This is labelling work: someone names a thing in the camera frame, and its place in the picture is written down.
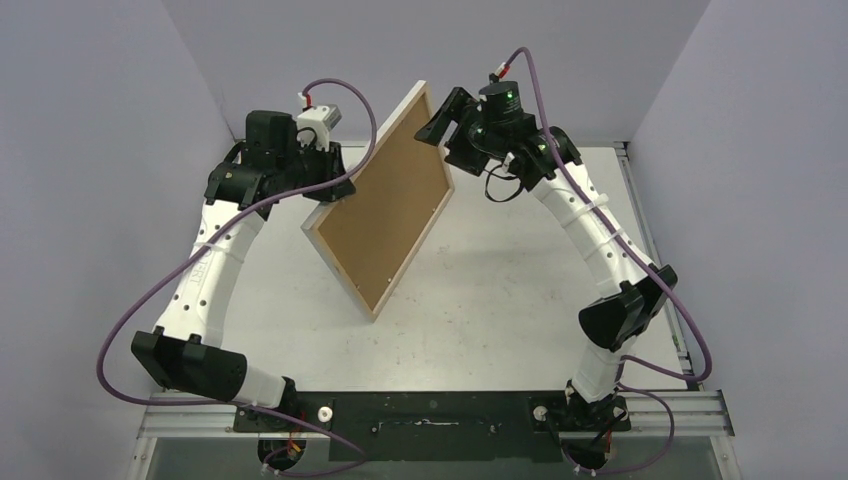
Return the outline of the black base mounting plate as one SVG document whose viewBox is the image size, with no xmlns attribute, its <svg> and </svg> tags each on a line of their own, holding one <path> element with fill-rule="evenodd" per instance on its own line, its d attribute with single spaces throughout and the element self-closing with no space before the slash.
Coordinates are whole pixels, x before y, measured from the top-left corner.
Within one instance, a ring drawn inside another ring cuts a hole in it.
<svg viewBox="0 0 848 480">
<path fill-rule="evenodd" d="M 294 415 L 337 434 L 328 459 L 558 463 L 562 443 L 599 461 L 631 428 L 623 397 L 588 407 L 561 390 L 301 392 Z"/>
</svg>

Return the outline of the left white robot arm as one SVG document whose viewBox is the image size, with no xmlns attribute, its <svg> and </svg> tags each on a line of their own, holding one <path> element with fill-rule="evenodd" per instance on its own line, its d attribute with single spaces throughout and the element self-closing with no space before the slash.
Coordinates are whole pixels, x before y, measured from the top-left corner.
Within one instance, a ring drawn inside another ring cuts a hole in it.
<svg viewBox="0 0 848 480">
<path fill-rule="evenodd" d="M 192 248 L 197 261 L 181 273 L 153 331 L 136 332 L 131 343 L 159 386 L 256 404 L 273 430 L 296 422 L 294 380 L 223 349 L 225 318 L 248 250 L 269 218 L 269 198 L 301 190 L 306 198 L 332 202 L 354 194 L 344 176 L 342 147 L 330 138 L 341 118 L 335 104 L 306 107 L 297 116 L 267 110 L 247 115 L 245 139 L 208 176 Z"/>
</svg>

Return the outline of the aluminium rail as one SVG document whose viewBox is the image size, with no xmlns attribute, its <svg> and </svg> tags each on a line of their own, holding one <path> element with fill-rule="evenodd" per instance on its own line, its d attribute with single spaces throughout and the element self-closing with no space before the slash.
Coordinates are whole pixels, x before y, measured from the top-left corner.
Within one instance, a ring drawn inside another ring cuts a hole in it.
<svg viewBox="0 0 848 480">
<path fill-rule="evenodd" d="M 720 391 L 666 390 L 654 393 L 656 400 L 632 392 L 622 397 L 630 412 L 632 429 L 630 436 L 659 436 L 667 432 L 668 415 L 660 405 L 665 402 L 675 420 L 677 437 L 733 437 L 735 430 Z M 175 406 L 183 394 L 162 394 L 156 398 L 165 400 L 166 406 L 150 406 L 146 409 L 138 436 L 140 438 L 258 438 L 278 439 L 286 434 L 282 431 L 262 431 L 238 427 L 241 417 L 231 405 Z"/>
</svg>

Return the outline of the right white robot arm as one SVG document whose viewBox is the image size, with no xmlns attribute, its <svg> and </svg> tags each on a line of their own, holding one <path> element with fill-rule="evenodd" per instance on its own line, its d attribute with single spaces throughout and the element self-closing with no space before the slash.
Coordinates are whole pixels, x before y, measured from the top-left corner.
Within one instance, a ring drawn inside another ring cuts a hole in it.
<svg viewBox="0 0 848 480">
<path fill-rule="evenodd" d="M 560 415 L 576 430 L 620 425 L 627 418 L 617 385 L 623 357 L 663 308 L 676 272 L 633 244 L 574 144 L 562 129 L 539 126 L 523 109 L 516 82 L 494 81 L 477 96 L 453 88 L 414 137 L 444 146 L 446 162 L 474 176 L 498 162 L 559 222 L 600 292 L 578 314 L 586 346 Z"/>
</svg>

